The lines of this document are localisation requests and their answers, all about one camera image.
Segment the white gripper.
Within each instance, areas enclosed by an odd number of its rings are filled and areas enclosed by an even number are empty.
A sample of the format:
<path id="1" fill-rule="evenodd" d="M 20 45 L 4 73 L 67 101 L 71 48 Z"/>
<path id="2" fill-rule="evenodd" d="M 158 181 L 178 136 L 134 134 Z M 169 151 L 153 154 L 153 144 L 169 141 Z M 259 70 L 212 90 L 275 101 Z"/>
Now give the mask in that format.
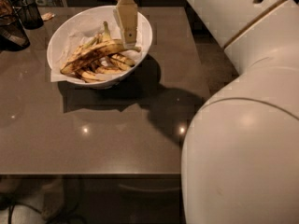
<path id="1" fill-rule="evenodd" d="M 137 38 L 137 4 L 134 0 L 119 0 L 114 17 L 120 28 L 121 40 L 126 49 L 132 49 Z"/>

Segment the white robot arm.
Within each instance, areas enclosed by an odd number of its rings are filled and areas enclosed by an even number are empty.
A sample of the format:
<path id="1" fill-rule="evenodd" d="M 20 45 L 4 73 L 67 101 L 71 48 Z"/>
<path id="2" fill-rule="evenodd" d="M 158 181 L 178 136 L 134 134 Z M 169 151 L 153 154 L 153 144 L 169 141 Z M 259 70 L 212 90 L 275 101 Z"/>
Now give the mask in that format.
<path id="1" fill-rule="evenodd" d="M 187 1 L 239 76 L 186 133 L 186 223 L 299 224 L 299 5 Z"/>

